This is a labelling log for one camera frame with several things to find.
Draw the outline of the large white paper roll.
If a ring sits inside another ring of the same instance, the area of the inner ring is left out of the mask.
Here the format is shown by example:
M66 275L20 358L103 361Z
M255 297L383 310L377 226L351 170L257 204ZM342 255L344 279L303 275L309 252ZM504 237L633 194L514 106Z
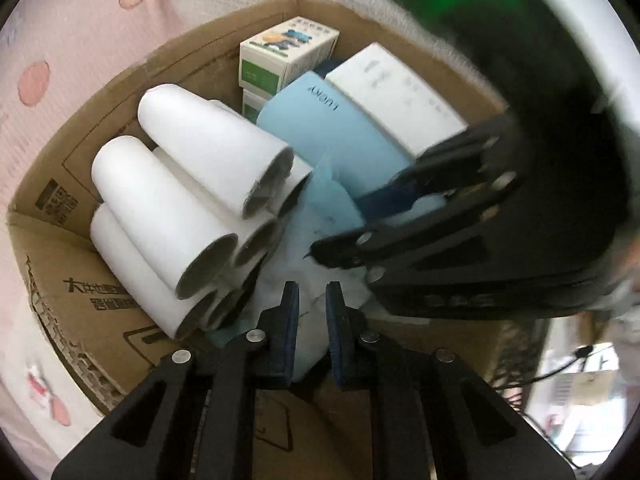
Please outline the large white paper roll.
M240 188L273 195L293 167L294 151L284 141L176 84L146 90L138 122L190 176L229 202Z

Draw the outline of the green white small carton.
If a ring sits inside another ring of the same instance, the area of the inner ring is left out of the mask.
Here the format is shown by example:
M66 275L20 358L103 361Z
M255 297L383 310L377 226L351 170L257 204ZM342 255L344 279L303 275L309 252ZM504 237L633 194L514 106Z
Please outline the green white small carton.
M296 16L240 43L239 85L270 99L331 57L340 32Z

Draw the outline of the white paper roll bottom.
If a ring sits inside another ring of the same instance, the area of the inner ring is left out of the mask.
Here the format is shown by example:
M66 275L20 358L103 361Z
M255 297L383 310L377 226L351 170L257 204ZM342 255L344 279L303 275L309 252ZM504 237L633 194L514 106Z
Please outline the white paper roll bottom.
M205 286L189 299L177 299L145 262L104 204L92 217L90 237L119 283L173 340L183 340L198 328L218 327L240 299L241 292L224 281Z

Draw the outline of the brown cardboard box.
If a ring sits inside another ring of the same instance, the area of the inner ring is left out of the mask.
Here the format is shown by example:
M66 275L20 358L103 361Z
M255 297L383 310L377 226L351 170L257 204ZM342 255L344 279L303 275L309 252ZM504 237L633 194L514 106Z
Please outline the brown cardboard box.
M288 383L326 354L307 255L359 226L357 196L418 154L313 70L240 113L247 40L352 58L379 44L430 84L429 146L503 111L434 54L326 0L265 0L170 40L109 82L27 171L9 232L32 310L103 419L58 479L346 479L356 448Z

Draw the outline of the white rectangular box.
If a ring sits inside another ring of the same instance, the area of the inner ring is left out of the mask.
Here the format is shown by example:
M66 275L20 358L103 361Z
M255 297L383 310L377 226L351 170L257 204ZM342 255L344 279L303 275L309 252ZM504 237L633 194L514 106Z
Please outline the white rectangular box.
M468 128L468 123L417 73L374 42L326 74L414 158Z

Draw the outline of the light blue lucky pack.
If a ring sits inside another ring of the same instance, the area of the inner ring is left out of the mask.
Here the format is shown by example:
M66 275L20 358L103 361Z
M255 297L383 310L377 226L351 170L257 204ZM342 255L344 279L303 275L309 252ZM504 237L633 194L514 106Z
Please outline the light blue lucky pack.
M358 106L314 72L268 101L257 125L308 165L327 162L353 198L382 188L411 162Z

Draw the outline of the pink hello kitty blanket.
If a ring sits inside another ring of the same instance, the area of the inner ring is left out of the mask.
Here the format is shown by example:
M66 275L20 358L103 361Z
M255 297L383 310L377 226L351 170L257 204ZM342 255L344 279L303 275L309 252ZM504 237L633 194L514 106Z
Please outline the pink hello kitty blanket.
M130 65L187 30L262 0L20 0L1 29L1 200L56 130ZM403 35L390 0L333 0ZM39 478L98 420L44 338L1 243L1 427Z

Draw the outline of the small white paper roll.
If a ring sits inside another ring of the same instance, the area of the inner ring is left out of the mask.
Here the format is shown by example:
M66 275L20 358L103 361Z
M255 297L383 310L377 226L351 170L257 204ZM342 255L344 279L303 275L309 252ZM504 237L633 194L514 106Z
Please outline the small white paper roll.
M135 136L96 153L91 180L145 262L183 300L211 283L238 237Z

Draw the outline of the blue white sachet pack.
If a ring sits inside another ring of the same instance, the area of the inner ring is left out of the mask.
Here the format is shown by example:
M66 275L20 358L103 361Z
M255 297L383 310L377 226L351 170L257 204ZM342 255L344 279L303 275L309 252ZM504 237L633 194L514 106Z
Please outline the blue white sachet pack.
M363 268L329 269L309 255L312 243L322 238L361 228L363 218L343 185L337 181L331 159L323 157L311 171L291 211L280 242L258 275L250 300L252 318L280 304L283 286L293 281L299 288L299 318L294 356L293 382L300 382L329 350L326 326L326 285L337 281L346 304L385 327L425 327L423 318L401 318L384 311L367 289Z

